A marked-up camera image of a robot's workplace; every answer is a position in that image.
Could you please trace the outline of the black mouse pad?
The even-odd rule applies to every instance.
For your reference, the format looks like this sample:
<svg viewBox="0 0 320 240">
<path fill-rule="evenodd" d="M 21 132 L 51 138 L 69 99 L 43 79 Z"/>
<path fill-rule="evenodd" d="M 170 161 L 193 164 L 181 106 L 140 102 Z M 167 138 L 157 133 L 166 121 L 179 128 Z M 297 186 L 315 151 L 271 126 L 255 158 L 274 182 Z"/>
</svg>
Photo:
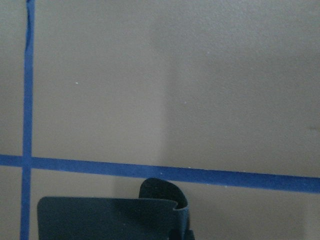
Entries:
<svg viewBox="0 0 320 240">
<path fill-rule="evenodd" d="M 37 204 L 40 240 L 193 240 L 188 200 L 148 178 L 135 199 L 46 196 Z"/>
</svg>

